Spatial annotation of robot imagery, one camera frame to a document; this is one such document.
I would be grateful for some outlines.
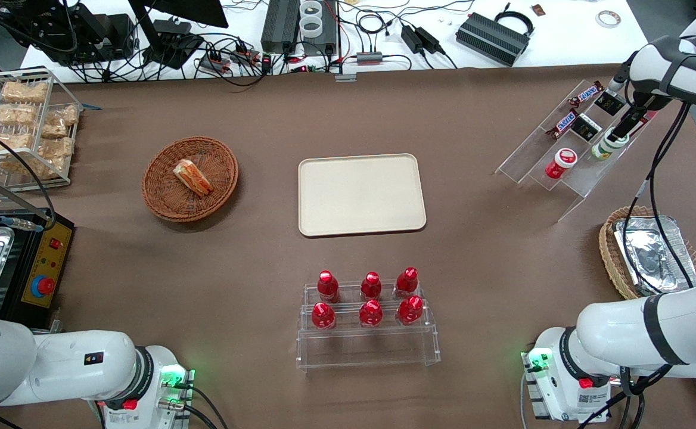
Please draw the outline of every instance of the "metal rack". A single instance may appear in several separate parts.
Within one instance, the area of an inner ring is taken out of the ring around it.
[[[417,286],[416,294],[424,302],[424,313],[413,324],[403,326],[394,317],[400,303],[392,296],[394,279],[381,282],[384,287],[378,301],[383,308],[383,321],[378,326],[362,328],[359,324],[359,309],[364,300],[360,295],[361,282],[353,282],[341,284],[340,302],[330,304],[337,326],[329,331],[317,329],[310,321],[313,305],[320,301],[319,293],[316,284],[304,286],[297,338],[299,369],[397,363],[430,366],[441,361],[436,321],[422,287]]]
[[[584,105],[575,109],[579,114],[585,114],[602,128],[590,141],[581,138],[573,130],[567,130],[557,141],[546,135],[547,131],[554,128],[558,121],[570,111],[571,106],[568,105],[568,99],[579,95],[579,93],[591,87],[591,85],[591,82],[584,80],[575,87],[495,171],[495,173],[503,173],[518,184],[522,183],[525,178],[530,177],[548,191],[552,191],[559,184],[563,184],[564,187],[572,190],[577,196],[563,216],[558,219],[558,222],[573,211],[575,207],[579,206],[580,203],[584,203],[584,200],[598,185],[599,180],[613,168],[618,158],[622,157],[626,150],[634,144],[634,141],[636,141],[639,135],[642,135],[642,131],[648,125],[648,123],[645,123],[636,135],[629,138],[629,143],[625,147],[613,152],[609,158],[597,160],[591,154],[591,147],[604,138],[606,130],[618,123],[618,120],[626,111],[626,106],[621,108],[617,114],[611,115],[595,104],[594,101],[596,101],[598,96],[594,96],[593,100],[585,101]],[[566,171],[560,179],[550,179],[544,173],[544,167],[552,160],[555,153],[563,147],[574,150],[579,156],[579,161],[572,169]]]
[[[72,156],[68,156],[64,160],[64,165],[61,169],[56,168],[49,163],[46,158],[39,154],[41,146],[41,129],[46,123],[46,115],[52,109],[65,108],[70,105],[75,105],[78,113],[83,110],[83,105],[78,99],[65,87],[62,82],[46,68],[36,68],[31,70],[15,70],[15,71],[0,71],[0,93],[3,85],[6,82],[46,82],[46,97],[43,103],[19,103],[34,105],[38,108],[37,117],[34,119],[34,125],[23,126],[3,126],[0,125],[0,133],[15,134],[19,132],[32,133],[34,135],[33,145],[29,148],[15,149],[17,154],[21,155],[26,161],[32,161],[35,165],[40,165],[54,172],[53,176],[48,179],[43,179],[41,182],[44,187],[65,186],[70,185],[70,160]],[[68,138],[73,141],[73,151],[75,147],[75,136],[78,131],[78,123],[73,124],[68,129]],[[13,173],[2,168],[2,163],[12,161],[12,155],[7,150],[0,150],[0,185],[11,192],[25,191],[38,189],[37,183],[29,174]]]

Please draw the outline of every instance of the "packaged bread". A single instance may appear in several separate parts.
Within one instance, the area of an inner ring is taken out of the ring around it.
[[[59,177],[59,174],[57,174],[57,172],[55,172],[53,169],[48,168],[48,166],[45,166],[45,164],[41,163],[41,161],[37,158],[23,158],[26,161],[27,165],[29,165],[30,168],[33,169],[33,172],[38,176],[38,179],[48,180],[54,179],[54,177]],[[67,160],[67,158],[65,157],[46,158],[46,162],[50,163],[55,169],[58,169],[59,171],[62,171],[62,168],[64,168],[65,160]],[[18,160],[2,161],[0,162],[0,167],[8,173],[22,174],[26,176],[30,175],[30,173],[27,172],[27,168],[24,168],[24,165],[22,165]]]
[[[48,89],[46,82],[5,82],[1,100],[7,103],[43,103]]]
[[[33,134],[22,133],[22,134],[6,134],[0,133],[0,141],[4,142],[5,145],[11,147],[12,149],[20,149],[21,147],[27,147],[28,149],[33,147],[34,139]],[[5,150],[3,146],[0,145],[0,150]]]
[[[32,125],[37,116],[34,105],[0,105],[0,125]]]
[[[57,120],[56,124],[43,124],[41,127],[41,138],[64,138],[67,134],[67,125],[61,120]]]
[[[73,154],[73,139],[65,136],[57,139],[41,139],[38,147],[38,155],[46,158],[70,157]]]
[[[173,169],[173,174],[197,195],[205,196],[213,191],[213,185],[207,181],[203,172],[190,160],[180,160]]]
[[[63,123],[70,127],[78,123],[78,106],[70,105],[65,108],[52,108],[46,113],[47,124]]]

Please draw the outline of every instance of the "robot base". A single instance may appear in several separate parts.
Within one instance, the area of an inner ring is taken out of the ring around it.
[[[542,332],[523,362],[527,365],[526,369],[536,364],[544,367],[542,371],[527,373],[527,380],[530,385],[535,378],[537,393],[541,395],[549,417],[552,420],[582,422],[610,399],[610,383],[597,388],[580,388],[579,381],[572,377],[560,358],[560,337],[564,332],[564,328],[550,328]],[[534,393],[532,391],[531,400],[536,402],[539,397],[534,397],[537,396]],[[602,423],[608,417],[608,413],[603,413],[590,423]]]
[[[133,410],[112,410],[102,406],[107,429],[187,429],[188,413],[157,407],[160,399],[177,399],[191,404],[191,391],[165,386],[179,382],[193,384],[194,371],[179,365],[176,356],[165,347],[148,346],[147,352],[154,361],[152,382]]]

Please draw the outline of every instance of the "tape roll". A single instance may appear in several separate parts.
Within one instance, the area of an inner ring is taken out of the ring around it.
[[[310,24],[315,24],[317,25],[317,27],[309,30],[305,26]],[[308,39],[318,38],[318,36],[321,36],[321,32],[323,32],[324,30],[324,28],[321,27],[321,18],[313,15],[307,15],[302,17],[300,21],[300,27],[301,35],[304,36],[304,38]]]
[[[321,17],[321,3],[316,0],[305,0],[300,6],[301,17]]]
[[[610,21],[610,17],[612,17],[612,19],[615,22],[612,23],[612,22],[603,21],[603,17],[607,21]],[[618,24],[621,23],[621,16],[620,16],[620,14],[617,14],[614,11],[601,11],[598,14],[596,14],[596,22],[605,28],[615,28],[615,27],[618,27]]]

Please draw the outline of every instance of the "red button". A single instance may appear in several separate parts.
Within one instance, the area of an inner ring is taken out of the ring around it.
[[[49,295],[54,291],[54,280],[46,277],[38,282],[38,291],[41,295]]]

